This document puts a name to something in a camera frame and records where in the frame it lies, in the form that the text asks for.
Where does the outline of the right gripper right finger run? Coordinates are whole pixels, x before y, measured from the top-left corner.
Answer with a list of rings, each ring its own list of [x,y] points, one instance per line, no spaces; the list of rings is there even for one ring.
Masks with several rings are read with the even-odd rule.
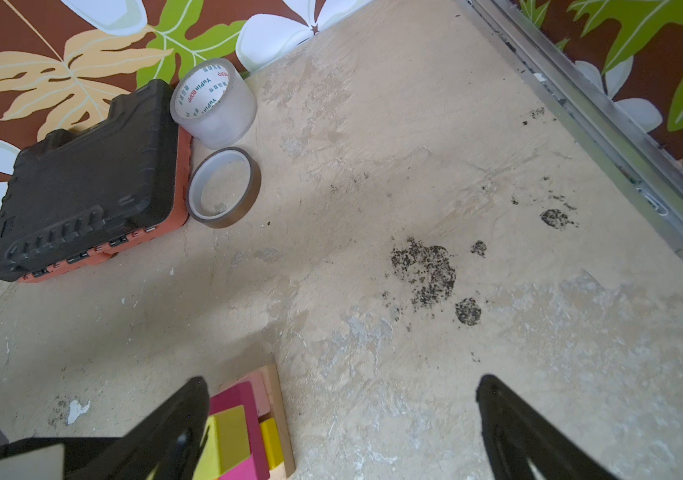
[[[613,479],[615,476],[557,430],[495,375],[475,394],[481,435],[497,479]]]

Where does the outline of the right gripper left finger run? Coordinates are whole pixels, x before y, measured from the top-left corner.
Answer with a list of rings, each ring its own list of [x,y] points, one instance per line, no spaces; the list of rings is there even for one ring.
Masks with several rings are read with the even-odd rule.
[[[191,378],[127,435],[67,479],[191,479],[206,444],[209,392]]]

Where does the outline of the yellow-green square block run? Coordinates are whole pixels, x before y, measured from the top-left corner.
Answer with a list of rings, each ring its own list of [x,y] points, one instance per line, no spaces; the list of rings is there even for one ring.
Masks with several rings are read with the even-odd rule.
[[[220,479],[250,458],[245,407],[239,405],[210,415],[202,447],[193,480]]]

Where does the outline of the magenta rectangular block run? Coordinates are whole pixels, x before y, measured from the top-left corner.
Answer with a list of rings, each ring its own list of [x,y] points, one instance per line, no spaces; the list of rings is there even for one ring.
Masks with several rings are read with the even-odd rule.
[[[238,383],[210,399],[214,418],[217,478],[269,479],[257,399],[250,382]]]

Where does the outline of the small yellow cube block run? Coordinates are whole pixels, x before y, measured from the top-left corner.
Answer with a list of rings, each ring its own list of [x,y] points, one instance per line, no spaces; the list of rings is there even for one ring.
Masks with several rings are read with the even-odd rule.
[[[269,470],[273,471],[285,463],[278,424],[275,418],[269,418],[262,421],[260,427]]]

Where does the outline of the light pink block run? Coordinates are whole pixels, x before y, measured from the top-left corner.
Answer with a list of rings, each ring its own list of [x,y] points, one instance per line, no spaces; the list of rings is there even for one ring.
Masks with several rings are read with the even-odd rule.
[[[239,382],[247,383],[249,386],[251,386],[254,392],[256,408],[259,417],[269,415],[272,410],[272,404],[267,383],[265,382],[262,372],[260,370],[253,371],[242,377]]]

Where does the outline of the natural wood plank block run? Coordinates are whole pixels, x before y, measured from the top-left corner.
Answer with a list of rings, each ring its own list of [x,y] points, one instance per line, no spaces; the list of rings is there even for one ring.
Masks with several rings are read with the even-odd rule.
[[[271,479],[290,479],[296,472],[296,460],[291,440],[289,422],[285,410],[285,402],[281,390],[280,376],[276,364],[266,364],[257,370],[250,372],[238,380],[219,385],[219,390],[224,391],[242,381],[250,380],[257,373],[262,376],[265,384],[265,392],[271,404],[269,414],[260,417],[261,420],[275,419],[279,438],[284,454],[284,463],[271,470]]]

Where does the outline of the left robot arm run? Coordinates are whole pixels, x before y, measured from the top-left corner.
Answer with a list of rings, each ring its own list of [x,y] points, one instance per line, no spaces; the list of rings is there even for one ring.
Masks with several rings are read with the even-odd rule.
[[[11,442],[0,429],[0,479],[64,479],[117,441],[115,437],[31,437]]]

